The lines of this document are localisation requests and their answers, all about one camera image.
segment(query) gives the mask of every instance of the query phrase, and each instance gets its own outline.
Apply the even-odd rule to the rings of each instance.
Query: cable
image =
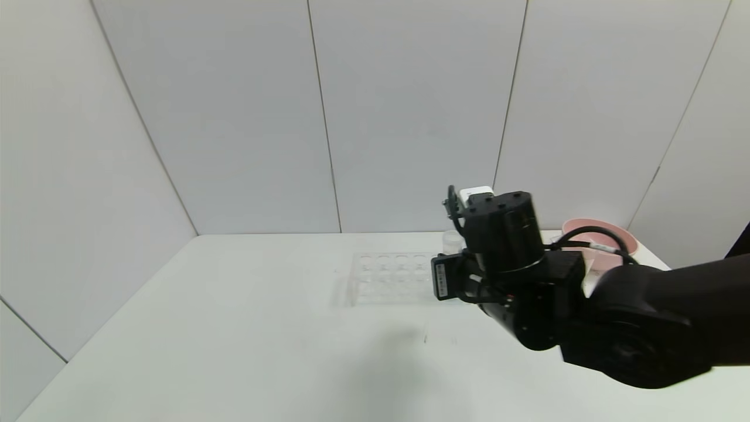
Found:
[[[617,236],[617,234],[615,232],[613,232],[612,230],[610,230],[608,228],[597,227],[597,226],[583,226],[583,227],[575,228],[575,229],[569,231],[568,233],[563,234],[557,240],[556,243],[567,242],[572,237],[575,237],[575,236],[577,236],[579,234],[583,234],[583,233],[600,233],[600,234],[604,234],[605,236],[608,236],[612,240],[614,240],[615,243],[617,243],[617,247],[619,247],[619,250],[625,252],[626,254],[630,254],[630,251],[628,250],[628,246],[625,244],[625,241],[623,241],[623,239],[620,238],[620,236]]]
[[[598,248],[592,248],[592,244],[591,243],[589,243],[589,242],[583,242],[583,241],[580,241],[580,240],[567,240],[565,242],[560,242],[558,240],[557,242],[555,242],[555,243],[553,243],[551,245],[544,245],[544,247],[546,249],[552,249],[552,250],[557,250],[557,249],[560,249],[560,248],[591,248],[591,249],[601,250],[601,249],[598,249]],[[623,252],[620,249],[615,249],[615,250],[611,251],[610,253],[613,253],[615,255],[620,256],[623,259],[622,260],[623,264],[638,265],[638,261],[636,261],[635,258],[633,258],[632,256],[630,256],[630,254],[626,254],[625,252]]]
[[[451,221],[453,221],[453,226],[456,228],[456,231],[463,236],[464,228],[462,228],[461,224],[458,222],[458,195],[456,195],[456,187],[453,185],[448,186],[448,199],[445,207],[448,209],[448,215],[451,217]]]

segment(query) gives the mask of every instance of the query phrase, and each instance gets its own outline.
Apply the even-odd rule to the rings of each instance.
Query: pink bowl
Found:
[[[631,256],[638,250],[638,241],[635,239],[635,237],[633,237],[632,234],[630,234],[624,228],[620,228],[620,227],[617,227],[616,225],[603,222],[602,220],[570,219],[562,225],[562,229],[563,229],[562,232],[563,234],[565,234],[575,228],[579,228],[583,226],[596,226],[596,227],[608,228],[609,230],[612,230],[617,236],[619,236],[622,239],[623,242],[625,242],[625,245],[628,246],[628,251],[630,252]],[[571,240],[583,240],[585,242],[601,243],[602,245],[612,246],[613,248],[617,247],[617,243],[615,243],[614,240],[612,240],[607,235],[600,234],[600,233],[579,234],[577,236],[573,236]],[[584,252],[584,257],[585,258],[593,257],[594,262],[593,264],[591,264],[591,269],[595,271],[610,270],[623,263],[622,258],[615,254],[610,254],[610,253],[603,252],[603,251],[592,251],[591,249],[587,249]]]

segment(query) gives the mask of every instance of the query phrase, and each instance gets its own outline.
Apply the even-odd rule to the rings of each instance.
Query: panel seam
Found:
[[[513,98],[513,88],[515,87],[515,75],[518,70],[518,59],[521,57],[521,43],[524,40],[524,29],[526,28],[526,18],[529,12],[529,0],[526,0],[526,6],[523,8],[523,22],[520,25],[520,35],[518,35],[518,50],[516,50],[516,61],[513,64],[513,77],[511,78],[511,89],[508,93],[508,104],[505,107],[505,119],[502,122],[502,133],[500,135],[500,148],[497,150],[497,164],[495,166],[495,176],[492,178],[492,190],[495,190],[497,183],[497,172],[500,170],[500,156],[503,153],[503,144],[506,138],[506,129],[508,128],[508,115],[511,112],[511,99]]]
[[[315,73],[318,76],[318,90],[320,92],[320,109],[323,114],[323,127],[325,129],[325,143],[328,146],[328,162],[331,164],[331,183],[333,185],[333,199],[336,203],[336,218],[338,220],[338,232],[343,233],[341,227],[341,209],[338,206],[338,192],[336,191],[336,176],[333,170],[333,155],[331,154],[331,140],[328,132],[328,119],[326,118],[326,104],[323,101],[323,83],[320,81],[320,66],[318,65],[318,50],[315,46],[315,32],[313,31],[313,14],[310,9],[310,0],[307,0],[307,18],[310,20],[310,38],[313,41],[313,56],[315,57]]]
[[[120,76],[120,81],[122,81],[122,85],[125,87],[125,91],[127,92],[127,96],[129,97],[130,102],[133,105],[133,109],[135,109],[136,111],[136,115],[138,115],[138,120],[140,121],[141,126],[143,127],[143,130],[145,132],[145,135],[148,138],[148,142],[151,144],[151,148],[153,149],[154,154],[156,155],[156,159],[159,161],[161,168],[164,170],[164,174],[167,177],[166,179],[169,180],[169,184],[172,186],[172,190],[175,192],[175,195],[177,195],[177,200],[180,202],[180,206],[182,206],[182,210],[187,216],[187,220],[190,222],[190,225],[193,226],[193,232],[195,232],[195,234],[198,235],[199,234],[198,229],[195,227],[195,223],[193,223],[193,219],[190,217],[188,208],[185,207],[185,202],[182,200],[182,197],[180,196],[179,191],[177,191],[177,187],[175,186],[175,183],[172,180],[172,176],[170,176],[170,172],[167,171],[167,166],[164,165],[164,160],[161,158],[161,155],[159,154],[159,150],[156,148],[156,144],[154,143],[154,138],[151,136],[149,127],[146,126],[146,121],[143,120],[143,115],[141,114],[140,109],[138,108],[138,105],[136,104],[136,100],[133,97],[131,88],[128,85],[128,82],[125,80],[125,75],[122,73],[120,62],[117,61],[117,56],[115,56],[115,50],[112,48],[112,43],[110,42],[110,38],[106,34],[107,31],[104,30],[104,24],[101,22],[101,17],[99,16],[99,11],[94,5],[94,0],[90,0],[89,3],[91,4],[91,9],[94,11],[94,16],[96,17],[97,23],[99,24],[99,29],[101,30],[101,34],[102,36],[104,36],[104,41],[106,42],[106,46],[109,49],[109,54],[112,56],[112,60],[115,62],[115,67],[117,68],[117,74]]]
[[[713,38],[713,44],[711,44],[711,49],[708,51],[708,56],[706,57],[706,61],[704,62],[703,67],[700,69],[698,79],[695,81],[695,86],[693,86],[693,92],[690,93],[690,97],[688,98],[688,102],[685,105],[685,109],[682,110],[682,115],[680,116],[679,121],[677,122],[677,127],[675,127],[674,132],[672,133],[672,138],[669,139],[669,143],[667,144],[667,149],[664,150],[664,155],[662,155],[661,161],[659,161],[658,163],[656,172],[654,173],[653,178],[651,179],[651,182],[646,188],[646,191],[643,193],[643,197],[641,197],[640,202],[638,202],[638,207],[635,209],[635,213],[633,213],[633,216],[630,218],[630,222],[628,223],[626,230],[630,230],[630,226],[632,226],[633,222],[635,221],[635,216],[637,216],[638,212],[641,211],[641,207],[643,206],[644,201],[646,200],[646,196],[649,194],[649,190],[651,189],[651,186],[656,181],[656,176],[659,174],[659,170],[661,170],[662,165],[664,164],[664,159],[667,158],[669,149],[672,147],[674,138],[677,137],[677,132],[680,131],[680,126],[683,124],[683,119],[685,118],[685,115],[688,113],[688,109],[690,108],[690,103],[693,101],[693,96],[695,95],[695,92],[698,90],[698,85],[701,84],[701,79],[703,79],[704,72],[706,71],[706,66],[708,66],[708,62],[711,59],[711,55],[713,54],[713,49],[714,47],[716,47],[716,42],[719,40],[719,35],[722,33],[722,29],[724,28],[724,22],[727,20],[727,15],[729,14],[729,9],[731,7],[732,7],[732,0],[729,0],[729,2],[727,3],[727,10],[724,11],[724,17],[722,17],[721,24],[719,24],[718,31],[716,31],[716,36]]]
[[[11,306],[11,305],[10,305],[10,304],[8,303],[8,301],[7,301],[7,300],[6,300],[6,299],[5,299],[5,298],[4,298],[4,297],[3,297],[3,296],[2,296],[1,294],[0,294],[0,302],[2,302],[2,304],[3,304],[3,305],[5,305],[5,307],[7,307],[7,308],[8,308],[8,310],[10,310],[10,312],[11,312],[11,313],[12,313],[13,315],[15,315],[15,316],[16,316],[16,318],[18,318],[18,320],[19,320],[19,321],[21,321],[21,323],[22,323],[23,325],[25,325],[25,326],[26,326],[26,328],[28,328],[28,329],[29,329],[29,330],[30,330],[30,331],[31,331],[32,333],[34,333],[34,335],[35,335],[35,336],[36,336],[36,337],[37,337],[37,338],[38,338],[38,339],[39,339],[39,340],[40,340],[40,341],[41,341],[42,343],[44,343],[44,345],[45,345],[45,346],[47,346],[49,350],[51,350],[51,351],[52,351],[52,352],[53,352],[53,353],[54,353],[55,355],[57,355],[57,357],[59,357],[59,358],[60,358],[60,360],[62,360],[62,361],[63,361],[63,362],[65,362],[65,363],[68,363],[68,359],[65,359],[64,357],[62,357],[62,354],[61,354],[61,353],[60,353],[59,351],[57,351],[57,349],[56,349],[56,348],[54,348],[54,347],[53,347],[53,346],[52,346],[52,345],[50,344],[50,342],[46,341],[46,340],[44,339],[44,337],[42,337],[42,335],[41,335],[41,334],[39,334],[39,332],[38,332],[38,331],[36,331],[36,330],[35,330],[35,329],[34,329],[34,328],[32,327],[32,325],[31,325],[31,324],[29,324],[29,322],[28,322],[27,320],[25,320],[25,319],[24,319],[24,317],[22,317],[22,316],[21,316],[21,314],[20,314],[20,313],[18,313],[18,311],[16,311],[16,310],[15,310],[15,308],[14,308],[14,307],[12,307],[12,306]]]

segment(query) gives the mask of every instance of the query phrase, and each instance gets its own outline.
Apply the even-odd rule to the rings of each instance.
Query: white wall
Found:
[[[525,190],[543,228],[627,226],[685,110],[728,0],[532,0],[498,192]]]
[[[95,0],[200,234],[338,232],[305,0]]]
[[[672,267],[723,258],[750,221],[750,2],[734,0],[630,230]]]
[[[0,417],[13,422],[65,363],[0,304]]]
[[[525,7],[310,0],[343,231],[444,230],[492,183]]]
[[[2,19],[0,293],[70,358],[195,232],[89,2]]]

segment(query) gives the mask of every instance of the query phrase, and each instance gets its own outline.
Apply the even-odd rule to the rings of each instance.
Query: white label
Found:
[[[437,278],[437,295],[439,297],[448,296],[448,280],[446,280],[445,268],[445,264],[437,264],[435,266],[435,277]]]

